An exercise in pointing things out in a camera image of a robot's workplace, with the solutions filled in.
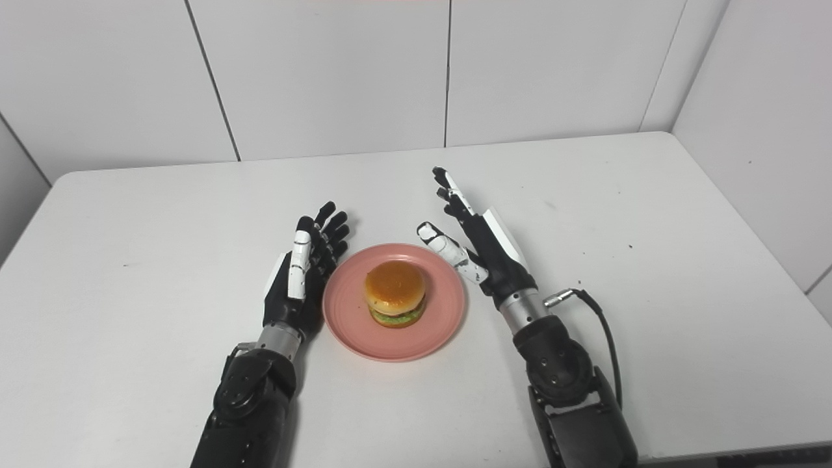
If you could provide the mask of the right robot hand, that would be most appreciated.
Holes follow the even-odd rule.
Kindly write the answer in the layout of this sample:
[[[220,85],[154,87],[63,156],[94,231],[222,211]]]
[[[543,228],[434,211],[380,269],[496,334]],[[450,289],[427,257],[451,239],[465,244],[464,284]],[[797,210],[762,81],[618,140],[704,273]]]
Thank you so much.
[[[437,196],[445,202],[443,210],[456,219],[473,249],[461,245],[431,222],[418,226],[419,239],[463,278],[479,285],[496,307],[519,291],[537,290],[537,282],[518,259],[518,249],[493,213],[476,213],[444,168],[435,166],[433,176],[439,183]]]

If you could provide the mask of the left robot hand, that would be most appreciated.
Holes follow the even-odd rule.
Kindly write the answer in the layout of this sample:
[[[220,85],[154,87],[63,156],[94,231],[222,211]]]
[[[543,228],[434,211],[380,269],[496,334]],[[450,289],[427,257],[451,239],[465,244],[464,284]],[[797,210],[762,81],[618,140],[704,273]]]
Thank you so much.
[[[348,249],[347,221],[333,201],[313,217],[300,217],[293,246],[278,261],[265,293],[265,326],[288,326],[303,343],[320,331],[325,287]]]

